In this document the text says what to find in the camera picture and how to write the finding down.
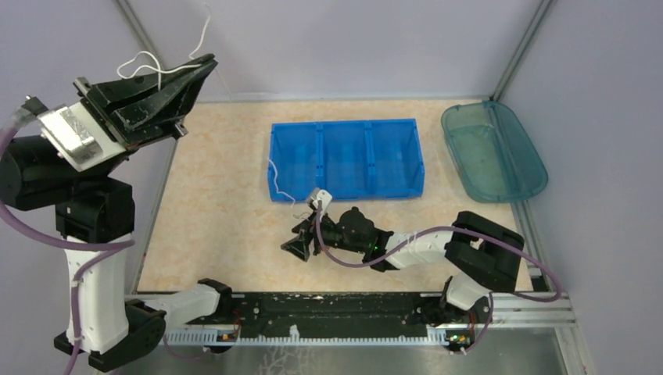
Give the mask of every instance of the blue plastic container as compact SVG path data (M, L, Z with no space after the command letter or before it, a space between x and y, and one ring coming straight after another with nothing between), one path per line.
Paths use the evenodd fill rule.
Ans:
M517 202L546 187L546 167L507 106L455 105L442 114L442 126L463 187L475 201Z
M424 191L424 160L414 119L275 123L270 159L278 189L297 201L314 188L334 199L413 198ZM272 201L274 169L267 170Z

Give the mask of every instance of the teal container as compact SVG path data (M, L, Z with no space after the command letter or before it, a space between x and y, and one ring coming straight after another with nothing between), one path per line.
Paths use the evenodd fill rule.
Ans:
M442 128L463 187L475 201L519 202L548 184L539 153L504 104L455 105L442 114Z

